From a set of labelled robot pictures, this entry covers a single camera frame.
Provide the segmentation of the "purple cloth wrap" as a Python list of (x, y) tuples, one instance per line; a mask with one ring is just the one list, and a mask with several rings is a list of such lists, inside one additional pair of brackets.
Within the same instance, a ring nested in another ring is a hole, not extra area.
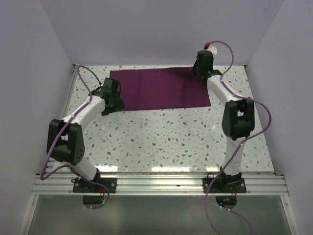
[(110, 78), (120, 82), (126, 111), (209, 107), (205, 84), (191, 67), (112, 70)]

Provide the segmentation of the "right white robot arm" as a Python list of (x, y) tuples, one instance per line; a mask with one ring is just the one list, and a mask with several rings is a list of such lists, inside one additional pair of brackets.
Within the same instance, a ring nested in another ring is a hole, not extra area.
[(191, 71), (224, 106), (221, 121), (226, 136), (224, 162), (215, 177), (204, 178), (203, 187), (207, 193), (246, 192), (241, 164), (244, 140), (255, 128), (254, 103), (229, 87), (223, 80), (224, 74), (213, 68), (216, 55), (217, 48), (207, 42), (198, 51)]

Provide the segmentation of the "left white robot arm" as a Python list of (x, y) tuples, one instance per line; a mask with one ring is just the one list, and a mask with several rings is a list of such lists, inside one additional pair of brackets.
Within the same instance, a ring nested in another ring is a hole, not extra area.
[(106, 78), (103, 85), (91, 91), (87, 100), (73, 113), (50, 122), (47, 156), (65, 163), (75, 174), (85, 178), (84, 186), (90, 192), (99, 191), (102, 181), (96, 176), (99, 170), (84, 156), (83, 131), (97, 115), (106, 116), (124, 110), (120, 83)]

